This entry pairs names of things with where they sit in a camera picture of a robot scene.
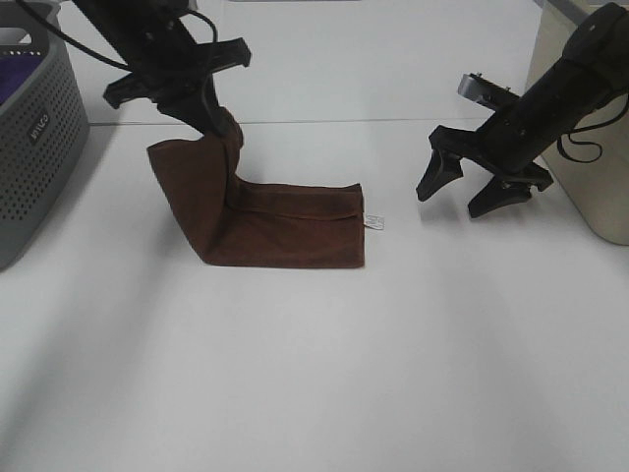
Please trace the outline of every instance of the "white tag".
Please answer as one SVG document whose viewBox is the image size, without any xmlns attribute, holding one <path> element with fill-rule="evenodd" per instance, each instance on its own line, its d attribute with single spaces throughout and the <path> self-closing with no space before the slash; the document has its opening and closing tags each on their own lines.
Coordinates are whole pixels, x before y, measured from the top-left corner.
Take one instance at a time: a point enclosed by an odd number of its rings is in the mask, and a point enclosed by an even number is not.
<svg viewBox="0 0 629 472">
<path fill-rule="evenodd" d="M 375 229 L 376 231 L 384 231 L 384 216 L 374 216 L 372 214 L 366 214 L 365 227 Z"/>
</svg>

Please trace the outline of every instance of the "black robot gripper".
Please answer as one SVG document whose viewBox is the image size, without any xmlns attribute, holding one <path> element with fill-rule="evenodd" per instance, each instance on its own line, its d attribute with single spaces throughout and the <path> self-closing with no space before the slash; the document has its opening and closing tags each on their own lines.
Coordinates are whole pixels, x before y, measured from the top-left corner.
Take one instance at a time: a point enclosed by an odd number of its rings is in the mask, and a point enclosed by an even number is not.
<svg viewBox="0 0 629 472">
<path fill-rule="evenodd" d="M 463 76 L 459 93 L 492 110 L 515 103 L 519 96 L 482 78 L 481 74 Z M 473 218 L 500 207 L 520 204 L 531 197 L 532 187 L 540 192 L 552 184 L 552 177 L 534 162 L 518 172 L 505 172 L 493 163 L 484 150 L 482 133 L 438 126 L 429 136 L 432 156 L 429 167 L 417 187 L 421 202 L 453 180 L 463 177 L 461 159 L 468 158 L 493 174 L 489 183 L 470 201 L 468 210 Z"/>
</svg>

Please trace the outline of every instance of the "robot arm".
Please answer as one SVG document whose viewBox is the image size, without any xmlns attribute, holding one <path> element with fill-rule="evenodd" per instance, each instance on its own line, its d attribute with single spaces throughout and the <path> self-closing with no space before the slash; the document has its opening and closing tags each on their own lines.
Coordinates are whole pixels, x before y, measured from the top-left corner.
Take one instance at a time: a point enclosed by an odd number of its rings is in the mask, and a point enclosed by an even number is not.
<svg viewBox="0 0 629 472">
<path fill-rule="evenodd" d="M 629 89 L 629 13 L 609 3 L 590 15 L 566 43 L 561 58 L 522 96 L 479 76 L 461 86 L 495 113 L 476 131 L 439 126 L 430 135 L 432 157 L 417 188 L 420 201 L 463 176 L 467 157 L 494 177 L 470 202 L 471 217 L 531 198 L 550 174 L 533 160 L 570 133 L 586 115 Z"/>
<path fill-rule="evenodd" d="M 25 0 L 16 1 L 29 10 Z M 212 75 L 249 66 L 251 52 L 242 38 L 197 44 L 180 20 L 193 13 L 188 0 L 73 1 L 131 71 L 107 87 L 104 98 L 111 106 L 146 97 L 161 113 L 202 133 L 227 132 Z"/>
</svg>

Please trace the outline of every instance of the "cable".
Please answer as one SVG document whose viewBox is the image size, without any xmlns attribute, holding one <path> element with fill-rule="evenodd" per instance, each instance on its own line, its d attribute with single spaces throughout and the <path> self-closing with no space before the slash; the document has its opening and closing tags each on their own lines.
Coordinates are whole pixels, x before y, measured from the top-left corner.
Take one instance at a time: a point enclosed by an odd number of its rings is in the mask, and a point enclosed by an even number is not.
<svg viewBox="0 0 629 472">
<path fill-rule="evenodd" d="M 62 32 L 60 29 L 56 28 L 54 25 L 51 25 L 50 23 L 48 23 L 46 20 L 41 18 L 37 14 L 37 12 L 33 8 L 31 8 L 29 6 L 29 4 L 27 4 L 27 2 L 25 0 L 15 0 L 15 1 L 36 22 L 38 22 L 44 28 L 46 28 L 47 30 L 49 30 L 50 32 L 55 34 L 56 36 L 60 37 L 64 41 L 72 44 L 73 46 L 75 46 L 77 49 L 81 50 L 85 54 L 87 54 L 87 55 L 89 55 L 89 56 L 93 57 L 94 59 L 97 59 L 97 60 L 99 60 L 101 62 L 104 62 L 105 64 L 107 64 L 109 66 L 116 67 L 118 69 L 122 69 L 123 71 L 132 72 L 131 68 L 127 64 L 122 64 L 120 62 L 116 62 L 116 61 L 114 61 L 112 59 L 109 59 L 108 57 L 103 56 L 102 54 L 97 53 L 96 51 L 94 51 L 92 49 L 89 49 L 87 46 L 84 46 L 80 42 L 78 42 L 75 39 L 69 37 L 67 34 Z"/>
<path fill-rule="evenodd" d="M 190 8 L 187 8 L 184 10 L 187 14 L 192 15 L 193 17 L 197 17 L 201 20 L 203 20 L 204 22 L 206 22 L 210 28 L 212 28 L 212 42 L 217 42 L 218 41 L 218 28 L 216 27 L 216 25 L 214 24 L 214 22 L 208 18 L 206 15 L 203 15 L 199 12 L 196 12 L 195 10 L 191 10 Z"/>
<path fill-rule="evenodd" d="M 557 151 L 559 152 L 559 154 L 561 154 L 563 158 L 571 162 L 576 162 L 578 164 L 591 164 L 593 162 L 596 162 L 602 157 L 602 146 L 599 143 L 594 143 L 592 141 L 576 141 L 572 138 L 572 135 L 576 133 L 583 133 L 585 131 L 597 130 L 597 129 L 612 125 L 616 123 L 617 121 L 619 121 L 623 116 L 625 116 L 627 112 L 629 112 L 629 94 L 627 95 L 627 101 L 625 102 L 625 106 L 622 108 L 622 110 L 620 110 L 620 112 L 616 116 L 614 116 L 610 120 L 603 121 L 602 123 L 598 123 L 597 125 L 584 126 L 583 128 L 575 128 L 570 133 L 566 134 L 566 136 L 568 137 L 568 141 L 570 141 L 570 143 L 572 143 L 573 145 L 596 146 L 599 149 L 599 155 L 597 155 L 594 159 L 579 160 L 572 157 L 570 154 L 568 154 L 565 147 L 563 146 L 563 136 L 559 137 L 559 139 L 557 140 Z"/>
</svg>

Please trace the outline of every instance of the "purple cloth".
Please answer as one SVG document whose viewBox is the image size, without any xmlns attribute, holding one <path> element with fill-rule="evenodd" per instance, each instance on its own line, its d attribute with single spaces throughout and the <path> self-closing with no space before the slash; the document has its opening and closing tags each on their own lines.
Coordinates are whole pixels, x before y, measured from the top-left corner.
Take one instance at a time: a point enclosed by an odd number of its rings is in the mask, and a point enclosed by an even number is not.
<svg viewBox="0 0 629 472">
<path fill-rule="evenodd" d="M 42 59 L 31 55 L 0 57 L 0 105 L 20 88 Z"/>
</svg>

